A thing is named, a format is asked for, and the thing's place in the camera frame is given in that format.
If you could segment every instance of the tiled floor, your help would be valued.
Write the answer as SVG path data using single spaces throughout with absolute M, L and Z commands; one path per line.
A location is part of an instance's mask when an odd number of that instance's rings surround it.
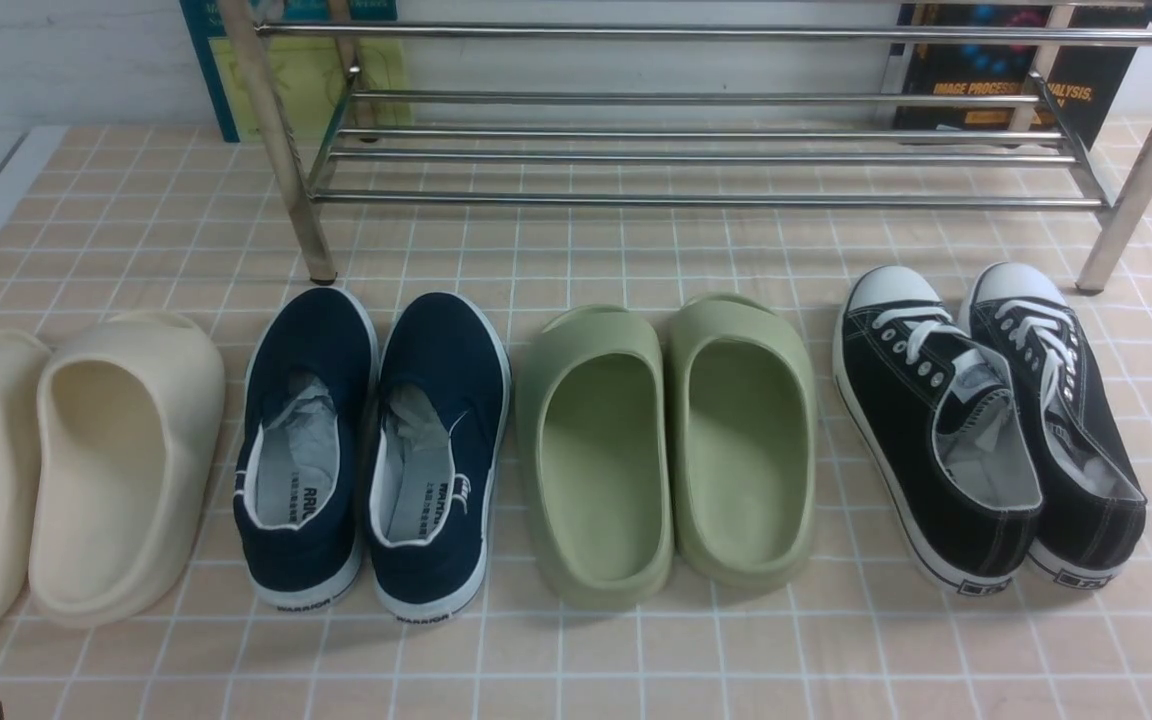
M 1143 132 L 1116 122 L 1102 137 L 1120 176 Z M 502 191 L 1071 190 L 1060 174 L 1014 170 L 338 174 L 339 184 L 374 180 Z M 308 287 L 264 154 L 210 129 L 74 129 L 0 234 L 0 328 L 58 344 L 134 306 L 177 310 L 223 353 L 229 419 L 200 540 L 174 591 L 94 632 L 47 624 L 28 601 L 0 623 L 10 720 L 1152 717 L 1152 505 L 1137 559 L 1101 593 L 1023 571 L 988 600 L 942 596 L 910 566 L 828 381 L 836 304 L 864 270 L 911 265 L 950 302 L 1001 259 L 1069 286 L 1096 237 L 1091 218 L 329 209 L 324 227 L 346 287 L 381 328 L 423 291 L 462 291 L 516 363 L 545 320 L 591 301 L 662 320 L 687 297 L 723 288 L 781 311 L 813 350 L 823 397 L 813 561 L 788 592 L 742 596 L 676 564 L 631 614 L 563 611 L 536 574 L 508 442 L 490 583 L 456 623 L 394 623 L 370 578 L 329 614 L 271 614 L 248 588 L 225 492 L 242 367 L 274 311 Z M 1111 288 L 1074 302 L 1152 501 L 1152 210 Z

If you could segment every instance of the shoe sole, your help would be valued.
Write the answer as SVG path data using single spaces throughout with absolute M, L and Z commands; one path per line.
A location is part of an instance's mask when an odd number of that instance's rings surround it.
M 362 324 L 366 327 L 367 347 L 371 350 L 371 372 L 367 374 L 367 400 L 370 402 L 371 397 L 376 395 L 376 384 L 380 382 L 380 341 L 376 338 L 376 326 L 371 324 L 366 308 L 362 305 L 362 302 L 357 297 L 348 291 L 340 290 L 338 287 L 326 287 L 323 289 L 339 291 L 340 295 L 343 295 L 351 302 L 353 309 L 358 314 L 358 319 L 362 319 Z M 266 325 L 265 331 L 262 332 L 260 340 L 256 341 L 256 350 L 252 350 L 251 359 L 247 361 L 247 377 L 243 379 L 244 388 L 251 384 L 256 354 L 265 344 L 265 336 L 268 335 L 270 328 L 273 327 L 274 320 L 270 320 L 270 325 Z M 364 525 L 362 525 L 362 520 L 357 520 L 353 546 L 349 548 L 349 556 L 344 561 L 344 564 L 340 566 L 340 569 L 332 577 L 313 588 L 305 588 L 302 591 L 293 592 L 274 591 L 274 589 L 268 589 L 257 583 L 256 578 L 251 575 L 251 570 L 247 571 L 247 577 L 251 581 L 252 588 L 256 589 L 256 597 L 259 597 L 263 602 L 273 606 L 274 611 L 293 612 L 293 614 L 294 612 L 324 611 L 348 594 L 353 585 L 358 582 L 358 574 L 362 571 L 362 559 L 366 555 L 367 550 L 364 537 Z
M 980 288 L 980 281 L 990 270 L 994 270 L 998 265 L 1002 265 L 1002 263 L 995 263 L 988 265 L 985 270 L 980 270 L 980 274 L 972 282 L 972 290 L 968 291 L 968 296 L 963 301 L 963 306 L 958 308 L 958 328 L 968 333 L 969 336 L 972 334 L 972 305 L 975 305 L 975 296 L 977 296 L 977 291 Z M 1079 589 L 1079 591 L 1094 591 L 1094 589 L 1105 588 L 1105 585 L 1111 583 L 1111 579 L 1119 577 L 1119 574 L 1123 571 L 1122 564 L 1107 570 L 1079 568 L 1073 562 L 1061 560 L 1055 552 L 1047 550 L 1047 546 L 1044 546 L 1037 538 L 1029 546 L 1028 559 L 1029 568 L 1036 574 L 1051 579 L 1051 582 L 1058 585 L 1062 585 L 1062 588 L 1074 588 Z
M 500 444 L 505 440 L 505 424 L 509 416 L 509 391 L 513 387 L 509 354 L 506 351 L 505 343 L 500 342 L 500 336 L 497 335 L 495 328 L 492 327 L 488 317 L 465 296 L 457 293 L 448 293 L 448 295 L 454 295 L 461 302 L 465 302 L 473 310 L 473 313 L 477 314 L 479 323 L 483 323 L 483 327 L 488 332 L 488 336 L 492 338 L 497 358 L 500 361 L 500 382 L 502 382 L 503 392 L 502 396 L 500 396 L 500 420 L 497 424 L 497 439 L 492 452 L 492 468 L 488 470 L 488 478 L 486 478 L 486 497 L 483 501 L 483 538 L 480 540 L 483 543 L 483 552 L 479 553 L 479 561 L 475 564 L 470 577 L 465 579 L 465 584 L 462 584 L 461 588 L 457 588 L 456 591 L 448 593 L 446 597 L 438 598 L 438 600 L 416 605 L 416 602 L 403 602 L 385 592 L 385 589 L 380 588 L 380 578 L 376 578 L 376 598 L 380 600 L 380 605 L 399 621 L 411 626 L 432 626 L 442 623 L 445 620 L 452 620 L 461 611 L 470 606 L 470 602 L 473 602 L 475 597 L 483 589 L 483 583 L 486 579 L 486 575 L 488 575 L 488 560 L 492 556 L 492 528 L 490 528 L 490 523 L 493 520 L 492 506 L 495 502 L 495 473 L 500 460 Z M 381 357 L 380 362 L 384 364 L 384 357 Z
M 1011 578 L 1015 577 L 1014 571 L 998 578 L 984 578 L 980 575 L 960 570 L 932 548 L 931 543 L 927 543 L 927 537 L 918 528 L 918 521 L 914 518 L 914 511 L 910 510 L 909 501 L 905 500 L 904 488 L 901 488 L 895 470 L 892 470 L 892 465 L 888 464 L 887 456 L 882 454 L 873 429 L 869 426 L 869 419 L 861 410 L 861 402 L 856 400 L 851 381 L 847 378 L 846 365 L 842 363 L 842 325 L 844 325 L 847 306 L 851 305 L 851 295 L 850 291 L 847 294 L 844 304 L 838 310 L 838 323 L 835 331 L 833 331 L 833 382 L 838 387 L 838 395 L 842 396 L 842 404 L 847 407 L 847 414 L 851 415 L 851 420 L 861 431 L 861 437 L 865 438 L 869 454 L 873 455 L 879 473 L 882 475 L 882 482 L 887 486 L 887 493 L 890 495 L 893 505 L 896 506 L 896 515 L 900 518 L 901 529 L 904 530 L 905 546 L 910 558 L 914 558 L 915 566 L 918 566 L 925 578 L 931 579 L 932 584 L 938 588 L 947 589 L 947 591 L 968 597 L 984 597 L 1005 591 L 1007 585 L 1011 584 Z

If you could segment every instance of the white wall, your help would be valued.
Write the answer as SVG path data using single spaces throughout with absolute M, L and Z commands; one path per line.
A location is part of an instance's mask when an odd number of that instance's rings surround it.
M 0 0 L 0 128 L 44 123 L 210 122 L 179 0 Z M 403 18 L 604 18 L 608 22 L 832 22 L 884 24 L 893 5 L 681 0 L 399 0 Z M 550 90 L 874 91 L 882 45 L 531 44 L 412 41 L 412 82 L 426 88 Z M 1152 50 L 1143 51 L 1115 109 L 1152 109 Z M 501 109 L 485 109 L 500 113 Z M 576 118 L 571 109 L 533 109 Z M 775 118 L 732 109 L 719 118 Z M 651 118 L 659 118 L 651 111 Z M 698 109 L 679 109 L 682 118 Z M 623 109 L 593 114 L 624 118 Z

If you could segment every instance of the shoe rack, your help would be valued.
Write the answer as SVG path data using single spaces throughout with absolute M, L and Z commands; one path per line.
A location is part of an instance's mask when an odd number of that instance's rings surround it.
M 876 0 L 863 0 L 873 3 Z M 896 3 L 899 0 L 877 0 Z M 964 0 L 948 0 L 965 3 Z M 1032 3 L 1002 0 L 998 3 Z M 1132 172 L 1121 187 L 1112 187 L 1098 172 L 1087 146 L 1074 131 L 1047 86 L 1046 77 L 1062 46 L 1152 47 L 1152 0 L 1097 0 L 1093 5 L 1143 8 L 1151 24 L 1143 29 L 1069 28 L 1074 6 L 1091 0 L 1059 0 L 1047 26 L 681 26 L 680 24 L 540 24 L 540 23 L 411 23 L 357 22 L 349 18 L 347 0 L 329 0 L 329 22 L 287 22 L 282 0 L 219 0 L 225 32 L 233 41 L 238 71 L 247 83 L 270 152 L 280 194 L 296 232 L 308 273 L 319 285 L 335 282 L 335 265 L 324 241 L 316 211 L 328 204 L 494 205 L 516 209 L 782 209 L 782 210 L 955 210 L 1039 211 L 1092 213 L 1101 225 L 1078 278 L 1079 290 L 1099 293 L 1114 273 L 1126 245 L 1152 199 L 1152 128 Z M 328 131 L 308 172 L 291 136 L 274 73 L 265 53 L 276 36 L 332 37 L 338 41 L 346 85 Z M 933 41 L 934 44 L 1037 46 L 1033 67 L 1021 94 L 732 94 L 732 92 L 462 92 L 429 90 L 372 90 L 366 88 L 356 54 L 362 37 L 450 38 L 452 40 L 582 40 L 582 41 Z M 626 106 L 970 106 L 1016 109 L 1006 131 L 893 131 L 856 128 L 841 131 L 808 129 L 613 129 L 573 127 L 506 127 L 425 124 L 388 127 L 367 122 L 371 103 L 464 105 L 626 105 Z M 1037 109 L 1056 119 L 1052 131 L 1030 129 Z M 402 147 L 386 141 L 408 141 Z M 604 151 L 604 150 L 462 150 L 412 147 L 410 141 L 631 141 L 713 142 L 740 151 Z M 761 150 L 759 143 L 809 146 L 813 142 L 847 142 L 877 151 Z M 892 143 L 910 147 L 892 151 Z M 548 192 L 439 192 L 340 188 L 332 185 L 341 162 L 460 162 L 460 164 L 608 164 L 608 165 L 805 165 L 805 167 L 1006 167 L 1070 173 L 1078 192 L 1055 196 L 774 194 L 774 195 L 590 195 Z

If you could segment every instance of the green slide sandal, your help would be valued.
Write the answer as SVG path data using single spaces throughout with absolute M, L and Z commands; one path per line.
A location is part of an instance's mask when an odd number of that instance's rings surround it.
M 664 585 L 673 555 L 652 325 L 577 306 L 541 331 L 515 392 L 540 574 L 576 609 L 630 609 Z
M 812 550 L 814 376 L 803 340 L 737 295 L 692 300 L 668 342 L 679 550 L 735 588 L 783 585 Z

